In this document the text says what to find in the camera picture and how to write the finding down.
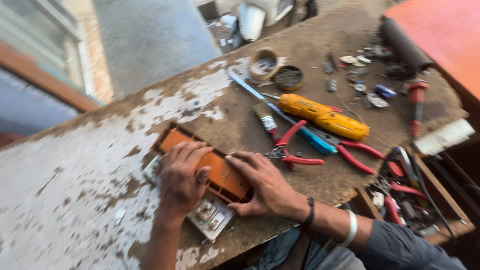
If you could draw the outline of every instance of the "paint brush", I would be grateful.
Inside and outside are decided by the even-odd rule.
[[[265,130],[272,136],[273,143],[277,144],[282,139],[282,137],[278,134],[277,125],[272,116],[273,110],[263,102],[258,103],[252,108],[255,111],[258,119],[262,121],[262,125],[264,126]],[[288,152],[285,148],[283,148],[283,152],[288,155]],[[295,166],[293,165],[293,163],[285,162],[285,164],[290,171],[295,170]]]

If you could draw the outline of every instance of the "wooden table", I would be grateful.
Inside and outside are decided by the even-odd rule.
[[[159,82],[96,111],[33,135],[0,151],[0,269],[137,269],[149,240],[158,191],[143,177],[149,148],[170,119],[176,118],[216,147],[229,153],[272,149],[267,133],[254,115],[256,104],[233,83],[227,72],[247,74],[249,57],[270,48],[285,64],[300,67],[304,86],[295,93],[325,105],[341,107],[325,90],[325,79],[338,80],[338,94],[350,103],[354,91],[345,72],[327,76],[322,62],[332,51],[337,57],[369,46],[378,20],[355,7],[345,7],[266,37],[214,61]],[[374,62],[366,84],[399,90],[401,84],[379,76],[384,66]],[[422,133],[467,114],[455,92],[436,72],[428,78]],[[279,93],[274,85],[254,86]],[[397,96],[383,110],[353,109],[370,126],[367,145],[382,153],[408,138],[408,100]],[[280,132],[289,125],[277,118]],[[323,158],[322,166],[298,166],[287,181],[299,192],[335,205],[354,195],[354,188],[373,181],[339,156],[323,157],[301,138],[291,140],[290,152]],[[351,150],[367,166],[381,162]],[[113,219],[126,214],[119,226]],[[232,231],[215,243],[203,238],[189,222],[182,227],[178,269],[208,269],[278,235],[293,223],[281,218],[234,218]]]

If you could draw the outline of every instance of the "hand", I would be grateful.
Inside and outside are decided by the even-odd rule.
[[[200,160],[213,149],[205,142],[181,142],[163,156],[159,211],[164,215],[164,222],[181,224],[187,214],[198,206],[205,194],[212,167],[205,166],[197,173],[195,171]]]
[[[282,216],[295,222],[304,222],[309,213],[307,197],[293,190],[275,165],[261,154],[235,152],[225,159],[241,173],[253,187],[249,203],[231,203],[228,207],[240,216]]]

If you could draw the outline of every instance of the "black wrist band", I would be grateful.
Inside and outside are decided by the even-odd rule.
[[[310,214],[308,215],[307,220],[302,223],[304,227],[309,227],[312,224],[313,218],[315,216],[315,200],[312,197],[308,198],[307,200],[308,205],[310,205]]]

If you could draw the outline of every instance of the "sleeve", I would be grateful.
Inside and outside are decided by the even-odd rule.
[[[384,221],[374,221],[367,246],[357,257],[369,270],[465,270],[460,260],[449,257],[440,247]]]

